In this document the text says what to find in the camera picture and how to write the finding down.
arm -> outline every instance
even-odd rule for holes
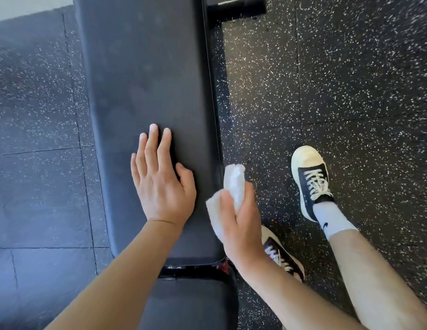
[[[129,246],[47,329],[136,329],[148,295],[195,205],[190,170],[172,168],[171,131],[158,144],[158,128],[140,135],[131,172],[148,222]]]
[[[222,192],[221,225],[227,256],[289,330],[364,329],[266,255],[261,244],[261,215],[251,183],[246,183],[244,202],[236,217],[232,197]]]
[[[360,321],[371,330],[427,330],[427,309],[382,255],[354,230],[329,238]]]

white sock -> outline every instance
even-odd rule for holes
[[[323,201],[313,205],[313,212],[322,230],[327,237],[340,232],[352,229],[358,231],[354,225],[339,210],[339,207],[332,201]]]

white shoe sole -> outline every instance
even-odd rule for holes
[[[261,231],[262,231],[261,242],[264,244],[269,237],[273,238],[276,241],[276,243],[279,244],[281,246],[281,248],[287,253],[287,255],[289,255],[291,257],[291,259],[296,263],[296,265],[299,267],[302,274],[304,275],[304,280],[305,280],[305,269],[304,269],[304,266],[302,265],[302,263],[300,261],[298,261],[292,255],[290,255],[290,253],[287,252],[286,249],[284,249],[281,241],[278,239],[278,237],[269,228],[267,228],[266,226],[261,226]]]
[[[313,220],[307,213],[307,209],[305,208],[305,203],[304,203],[304,196],[302,195],[301,184],[299,181],[298,168],[306,168],[306,167],[302,167],[301,163],[300,163],[303,160],[304,152],[309,152],[310,155],[317,155],[321,159],[321,161],[322,161],[321,163],[317,163],[317,164],[314,164],[312,166],[321,165],[323,163],[325,165],[325,169],[327,169],[327,165],[325,164],[325,162],[322,159],[319,152],[310,146],[299,147],[298,149],[296,149],[294,151],[293,156],[291,158],[291,174],[293,175],[294,181],[298,185],[299,193],[301,195],[301,212],[302,212],[302,215],[310,221],[317,222],[317,221]]]

shoelace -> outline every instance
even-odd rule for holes
[[[322,169],[306,171],[304,172],[304,175],[305,179],[308,180],[307,185],[310,190],[311,200],[315,201],[323,194],[330,197],[333,196],[328,188],[328,182],[322,174]]]
[[[275,249],[272,246],[266,248],[266,253],[270,256],[270,258],[275,261],[276,264],[284,268],[284,271],[289,272],[293,271],[293,268],[288,264],[281,256],[279,249]]]

black sneaker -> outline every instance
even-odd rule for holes
[[[313,147],[299,147],[291,158],[291,172],[301,193],[302,214],[308,220],[317,222],[313,205],[323,201],[334,202],[328,188],[330,181],[324,160]]]
[[[277,236],[267,227],[261,226],[262,229],[262,245],[266,254],[284,271],[291,274],[300,282],[304,281],[305,271],[304,266],[296,258],[290,255],[282,246]]]

